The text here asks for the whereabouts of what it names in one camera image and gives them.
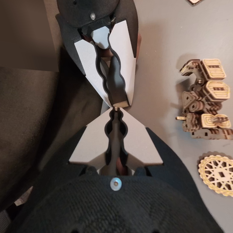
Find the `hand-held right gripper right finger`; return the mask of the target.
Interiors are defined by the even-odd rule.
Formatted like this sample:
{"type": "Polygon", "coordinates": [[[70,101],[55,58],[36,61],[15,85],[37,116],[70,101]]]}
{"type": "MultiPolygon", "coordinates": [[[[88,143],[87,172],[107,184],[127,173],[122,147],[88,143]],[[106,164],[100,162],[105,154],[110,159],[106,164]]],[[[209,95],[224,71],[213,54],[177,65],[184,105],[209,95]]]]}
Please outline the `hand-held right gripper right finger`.
{"type": "Polygon", "coordinates": [[[146,127],[123,108],[118,108],[118,120],[122,134],[120,140],[122,166],[135,171],[138,167],[162,165],[163,161],[146,127]]]}

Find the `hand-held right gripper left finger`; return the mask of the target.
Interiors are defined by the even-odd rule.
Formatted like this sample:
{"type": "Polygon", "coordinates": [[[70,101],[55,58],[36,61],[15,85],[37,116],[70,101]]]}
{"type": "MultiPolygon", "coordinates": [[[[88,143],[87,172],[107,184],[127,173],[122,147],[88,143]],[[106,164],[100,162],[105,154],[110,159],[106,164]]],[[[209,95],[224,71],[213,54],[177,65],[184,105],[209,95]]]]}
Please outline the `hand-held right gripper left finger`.
{"type": "Polygon", "coordinates": [[[110,108],[90,122],[86,126],[69,162],[93,166],[97,170],[109,165],[112,154],[109,137],[112,131],[112,121],[113,108],[110,108]]]}

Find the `wooden spoked gear wheel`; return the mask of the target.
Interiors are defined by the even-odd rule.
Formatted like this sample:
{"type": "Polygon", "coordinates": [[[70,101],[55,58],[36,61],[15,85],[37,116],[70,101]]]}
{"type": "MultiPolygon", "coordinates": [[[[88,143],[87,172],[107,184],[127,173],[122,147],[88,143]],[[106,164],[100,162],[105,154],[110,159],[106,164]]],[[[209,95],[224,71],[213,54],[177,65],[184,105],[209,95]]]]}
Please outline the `wooden spoked gear wheel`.
{"type": "Polygon", "coordinates": [[[212,191],[233,197],[233,157],[217,151],[203,153],[197,162],[202,182],[212,191]]]}

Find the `grey desk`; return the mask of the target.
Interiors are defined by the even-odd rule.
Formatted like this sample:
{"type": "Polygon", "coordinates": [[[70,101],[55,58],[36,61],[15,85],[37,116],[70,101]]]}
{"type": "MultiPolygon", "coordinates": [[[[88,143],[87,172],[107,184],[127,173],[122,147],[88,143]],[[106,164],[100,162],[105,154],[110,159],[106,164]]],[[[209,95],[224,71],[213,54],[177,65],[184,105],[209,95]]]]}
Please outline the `grey desk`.
{"type": "Polygon", "coordinates": [[[181,76],[190,59],[218,58],[231,98],[220,113],[233,123],[233,1],[136,0],[142,36],[133,103],[125,110],[157,134],[184,162],[203,201],[224,232],[233,232],[233,198],[210,190],[200,179],[198,161],[208,155],[233,158],[232,140],[192,139],[182,131],[181,95],[195,76],[181,76]]]}

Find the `wooden puzzle vehicle model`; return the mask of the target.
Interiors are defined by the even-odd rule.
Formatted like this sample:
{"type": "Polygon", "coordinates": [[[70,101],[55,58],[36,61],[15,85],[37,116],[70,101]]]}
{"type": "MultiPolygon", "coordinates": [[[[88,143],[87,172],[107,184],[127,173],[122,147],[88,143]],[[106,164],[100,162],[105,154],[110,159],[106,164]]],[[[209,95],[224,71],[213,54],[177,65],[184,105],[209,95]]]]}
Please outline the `wooden puzzle vehicle model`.
{"type": "Polygon", "coordinates": [[[182,76],[194,74],[196,80],[182,93],[182,129],[193,139],[233,140],[231,121],[219,114],[230,99],[230,87],[223,82],[226,73],[219,59],[191,59],[180,69],[182,76]]]}

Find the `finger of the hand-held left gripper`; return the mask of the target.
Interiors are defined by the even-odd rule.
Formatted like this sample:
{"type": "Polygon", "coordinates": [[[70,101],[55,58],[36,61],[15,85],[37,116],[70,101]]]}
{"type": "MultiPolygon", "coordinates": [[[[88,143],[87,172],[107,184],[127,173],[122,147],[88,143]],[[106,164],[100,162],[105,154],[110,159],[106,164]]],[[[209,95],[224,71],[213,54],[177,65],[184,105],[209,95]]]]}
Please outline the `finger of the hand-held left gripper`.
{"type": "Polygon", "coordinates": [[[123,78],[124,91],[129,106],[132,105],[134,94],[134,82],[136,71],[136,58],[133,54],[127,21],[116,23],[108,35],[108,42],[111,52],[119,62],[120,77],[123,78]]]}
{"type": "Polygon", "coordinates": [[[81,29],[78,29],[78,32],[81,35],[81,40],[75,42],[74,46],[83,66],[85,76],[105,103],[112,107],[112,96],[107,87],[109,67],[101,58],[100,52],[100,49],[109,48],[108,35],[110,34],[110,29],[107,26],[103,26],[92,31],[90,35],[84,35],[81,29]]]}

